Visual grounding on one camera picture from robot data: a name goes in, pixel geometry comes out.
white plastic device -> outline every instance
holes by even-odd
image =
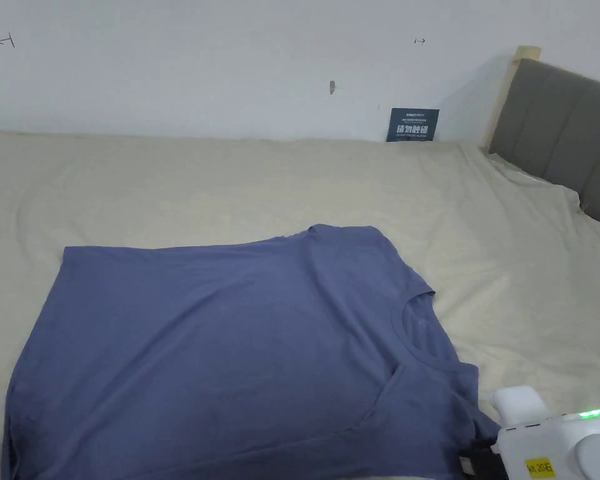
[[[492,447],[509,480],[600,480],[600,409],[552,417],[530,386],[491,399],[502,429]]]

bed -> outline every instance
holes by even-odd
[[[538,54],[516,54],[489,152],[0,132],[0,448],[64,246],[246,243],[316,223],[370,224],[396,245],[479,366],[490,415],[490,392],[518,384],[557,412],[600,406],[600,84]]]

printed sign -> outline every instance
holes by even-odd
[[[531,478],[556,478],[554,466],[547,457],[530,458],[525,463]]]
[[[391,109],[386,141],[433,140],[440,110],[424,108]]]

yellow label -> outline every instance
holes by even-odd
[[[524,462],[531,478],[556,478],[554,466],[547,457],[530,458]]]

dark blue sign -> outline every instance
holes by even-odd
[[[440,110],[426,108],[391,109],[386,141],[433,140]]]

